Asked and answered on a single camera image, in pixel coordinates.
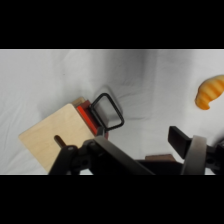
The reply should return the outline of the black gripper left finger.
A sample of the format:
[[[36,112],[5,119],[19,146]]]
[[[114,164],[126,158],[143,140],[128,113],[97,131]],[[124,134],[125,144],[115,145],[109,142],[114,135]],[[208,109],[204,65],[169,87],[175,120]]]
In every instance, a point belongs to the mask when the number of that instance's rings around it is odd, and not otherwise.
[[[54,140],[60,152],[50,175],[79,175],[83,170],[89,170],[93,175],[153,175],[152,171],[102,136],[86,140],[80,148],[66,145],[59,135]]]

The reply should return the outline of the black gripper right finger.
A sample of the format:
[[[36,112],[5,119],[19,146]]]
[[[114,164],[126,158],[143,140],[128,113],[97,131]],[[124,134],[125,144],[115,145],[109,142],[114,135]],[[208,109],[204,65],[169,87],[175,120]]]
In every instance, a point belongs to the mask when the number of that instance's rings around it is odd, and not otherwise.
[[[182,175],[203,175],[206,168],[216,175],[224,175],[224,140],[209,146],[205,137],[189,138],[176,126],[170,126],[168,142],[184,160]]]

